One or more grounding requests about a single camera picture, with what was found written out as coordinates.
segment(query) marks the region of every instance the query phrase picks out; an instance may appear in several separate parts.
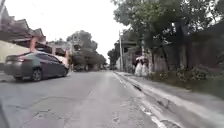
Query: car window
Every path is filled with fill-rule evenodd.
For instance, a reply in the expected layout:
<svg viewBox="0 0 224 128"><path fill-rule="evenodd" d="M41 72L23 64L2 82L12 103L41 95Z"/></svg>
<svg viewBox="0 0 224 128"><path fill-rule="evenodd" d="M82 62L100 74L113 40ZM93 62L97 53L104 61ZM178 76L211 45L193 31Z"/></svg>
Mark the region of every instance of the car window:
<svg viewBox="0 0 224 128"><path fill-rule="evenodd" d="M56 57L54 56L51 56L51 55L48 55L48 57L51 59L51 61L54 61L54 62L60 62Z"/></svg>
<svg viewBox="0 0 224 128"><path fill-rule="evenodd" d="M46 56L45 54L37 54L36 55L38 58L43 59L43 60L49 60L49 57Z"/></svg>

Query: white wall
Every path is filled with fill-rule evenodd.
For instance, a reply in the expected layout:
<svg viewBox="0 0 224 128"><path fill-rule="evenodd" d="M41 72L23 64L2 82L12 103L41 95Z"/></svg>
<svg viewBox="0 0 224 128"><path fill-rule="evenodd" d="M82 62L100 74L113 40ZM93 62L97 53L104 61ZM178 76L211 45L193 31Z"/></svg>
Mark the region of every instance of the white wall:
<svg viewBox="0 0 224 128"><path fill-rule="evenodd" d="M29 52L29 48L21 47L15 44L11 44L5 41L0 40L0 63L4 63L5 59L9 55L18 55ZM67 65L67 59L62 56L55 56L60 61L62 61L65 65Z"/></svg>

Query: overcast sky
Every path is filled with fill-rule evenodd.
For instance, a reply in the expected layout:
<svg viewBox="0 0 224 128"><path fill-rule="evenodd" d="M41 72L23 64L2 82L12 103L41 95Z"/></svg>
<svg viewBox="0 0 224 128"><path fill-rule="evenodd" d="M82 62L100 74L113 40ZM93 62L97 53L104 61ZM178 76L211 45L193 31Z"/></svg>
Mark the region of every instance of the overcast sky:
<svg viewBox="0 0 224 128"><path fill-rule="evenodd" d="M26 19L32 29L42 28L47 40L67 36L78 30L92 34L97 51L106 58L108 50L124 28L113 17L110 0L6 0L9 15Z"/></svg>

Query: street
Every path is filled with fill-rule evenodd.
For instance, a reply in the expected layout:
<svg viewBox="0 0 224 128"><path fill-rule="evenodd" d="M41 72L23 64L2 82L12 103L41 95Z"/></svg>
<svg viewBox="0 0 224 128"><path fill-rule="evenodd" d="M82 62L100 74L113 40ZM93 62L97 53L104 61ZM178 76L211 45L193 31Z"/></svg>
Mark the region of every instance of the street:
<svg viewBox="0 0 224 128"><path fill-rule="evenodd" d="M0 83L10 128L157 128L112 72Z"/></svg>

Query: dark gray car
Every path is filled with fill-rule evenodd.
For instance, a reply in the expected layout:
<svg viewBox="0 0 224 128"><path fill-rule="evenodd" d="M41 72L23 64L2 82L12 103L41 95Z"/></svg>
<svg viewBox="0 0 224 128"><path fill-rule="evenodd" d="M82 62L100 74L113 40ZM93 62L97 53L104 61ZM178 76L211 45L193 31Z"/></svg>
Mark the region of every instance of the dark gray car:
<svg viewBox="0 0 224 128"><path fill-rule="evenodd" d="M65 77L68 74L68 68L51 54L28 52L8 56L4 65L4 72L14 76L16 80L29 77L33 81L40 81L46 77Z"/></svg>

